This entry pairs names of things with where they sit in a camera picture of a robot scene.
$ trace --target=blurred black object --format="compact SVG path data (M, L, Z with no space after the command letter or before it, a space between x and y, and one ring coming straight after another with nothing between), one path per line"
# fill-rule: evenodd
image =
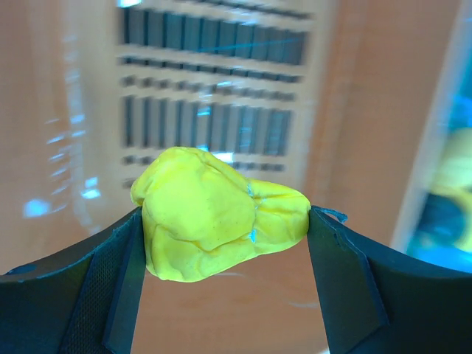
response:
M0 353L131 351L145 275L141 209L0 277Z
M471 351L470 274L376 243L316 206L308 246L331 354Z

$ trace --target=crumpled yellow object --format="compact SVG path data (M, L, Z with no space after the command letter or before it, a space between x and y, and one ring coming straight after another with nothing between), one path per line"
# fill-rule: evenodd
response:
M245 178L191 147L163 152L135 180L131 199L142 206L147 269L162 280L197 282L288 249L308 231L302 193Z

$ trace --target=brown surface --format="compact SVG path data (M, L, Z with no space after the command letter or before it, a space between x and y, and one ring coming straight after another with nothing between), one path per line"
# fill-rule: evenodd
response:
M83 200L74 193L79 182L72 172L77 160L70 158L75 140L67 136L64 12L58 6L65 3L2 3L0 273L71 245L94 227L83 221ZM47 144L63 133L64 139ZM65 156L51 162L58 153ZM107 176L99 178L107 183ZM61 187L66 188L55 193ZM31 200L49 203L49 212L25 218L25 204ZM108 212L115 206L107 189L96 202L103 217L94 222L101 227L119 217ZM237 274L196 284L147 277L133 353L301 354L325 348L305 242L231 272Z
M350 19L351 27L360 22L359 8L342 3L346 22ZM339 39L347 25L339 29L334 43L338 56L330 61L325 106L317 118L307 174L330 178L307 178L306 191L313 203L320 200L346 212L348 226L385 244L398 220L459 3L358 1L366 5L366 17L345 97L338 95L343 86L336 84L346 76L339 69L345 53L339 50ZM339 100L344 101L341 107ZM332 106L341 110L334 111L335 117L341 116L339 125L316 130L328 125ZM324 136L333 134L336 140L323 145Z

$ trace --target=blurry background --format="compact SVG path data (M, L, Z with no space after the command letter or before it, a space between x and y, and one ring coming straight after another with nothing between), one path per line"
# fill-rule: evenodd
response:
M107 227L165 148L290 185L472 268L471 2L4 0L0 272ZM306 243L146 277L134 353L319 353Z

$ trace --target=yellow object in blue bin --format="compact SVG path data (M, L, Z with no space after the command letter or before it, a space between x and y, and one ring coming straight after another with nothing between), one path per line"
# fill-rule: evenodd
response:
M191 147L163 152L133 183L131 199L142 206L147 269L162 280L203 280L288 249L308 231L302 193L246 178Z

